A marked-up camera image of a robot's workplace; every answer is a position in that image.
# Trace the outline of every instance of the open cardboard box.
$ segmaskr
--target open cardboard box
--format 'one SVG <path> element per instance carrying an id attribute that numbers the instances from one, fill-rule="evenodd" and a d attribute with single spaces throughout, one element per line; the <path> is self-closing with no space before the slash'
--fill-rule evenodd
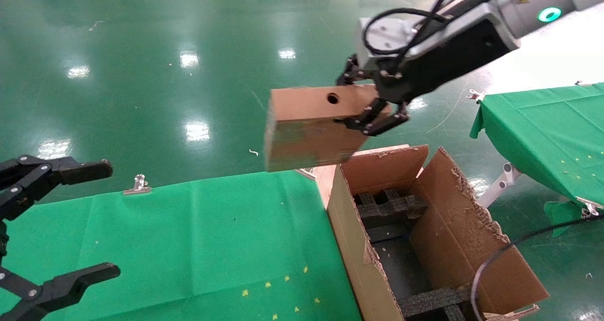
<path id="1" fill-rule="evenodd" d="M 365 321 L 402 321 L 403 316 L 380 257 L 354 204 L 354 194 L 397 188 L 428 203 L 410 242 L 433 289 L 470 284 L 477 268 L 509 243 L 489 211 L 474 199 L 466 177 L 439 148 L 429 164 L 428 146 L 399 146 L 357 152 L 339 166 L 315 170 L 334 234 Z M 479 285 L 479 307 L 512 320 L 534 313 L 548 293 L 517 248 L 488 267 Z M 533 306 L 525 312 L 513 313 Z"/>

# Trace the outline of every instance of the hole in cardboard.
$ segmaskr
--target hole in cardboard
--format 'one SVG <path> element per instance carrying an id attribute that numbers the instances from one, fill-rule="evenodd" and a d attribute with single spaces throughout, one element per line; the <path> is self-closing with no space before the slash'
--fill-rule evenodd
<path id="1" fill-rule="evenodd" d="M 327 101 L 330 104 L 337 104 L 339 103 L 339 97 L 336 93 L 331 92 L 327 94 Z"/>

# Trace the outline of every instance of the green tablecloth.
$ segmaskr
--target green tablecloth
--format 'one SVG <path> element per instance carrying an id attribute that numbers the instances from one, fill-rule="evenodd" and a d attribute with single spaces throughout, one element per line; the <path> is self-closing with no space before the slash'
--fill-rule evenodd
<path id="1" fill-rule="evenodd" d="M 361 319 L 315 183 L 295 172 L 35 205 L 8 234 L 3 265 L 37 284 L 121 268 L 48 321 Z M 0 314 L 16 302 L 0 290 Z"/>
<path id="2" fill-rule="evenodd" d="M 604 83 L 487 95 L 470 136 L 481 129 L 537 182 L 574 202 L 578 196 L 604 203 Z"/>

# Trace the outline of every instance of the cardboard box flap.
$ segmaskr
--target cardboard box flap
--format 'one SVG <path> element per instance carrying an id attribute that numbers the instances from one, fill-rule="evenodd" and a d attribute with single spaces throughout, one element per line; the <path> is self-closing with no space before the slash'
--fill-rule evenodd
<path id="1" fill-rule="evenodd" d="M 335 169 L 327 213 L 364 319 L 403 321 L 399 304 L 390 289 L 379 256 L 369 243 L 339 166 Z"/>
<path id="2" fill-rule="evenodd" d="M 341 167 L 352 194 L 377 194 L 391 187 L 406 192 L 427 157 L 427 145 L 402 145 L 356 153 Z"/>
<path id="3" fill-rule="evenodd" d="M 266 170 L 345 162 L 367 136 L 339 120 L 360 115 L 377 96 L 370 84 L 272 90 L 265 129 Z M 386 107 L 378 119 L 390 112 Z"/>
<path id="4" fill-rule="evenodd" d="M 442 288 L 451 282 L 472 282 L 483 261 L 509 243 L 507 235 L 489 211 L 478 205 L 468 180 L 441 147 L 416 185 L 425 192 L 430 207 L 414 227 L 411 241 L 432 285 Z M 450 245 L 447 252 L 451 254 L 433 247 L 444 244 Z M 548 296 L 514 247 L 483 273 L 479 304 L 484 312 L 507 314 Z"/>

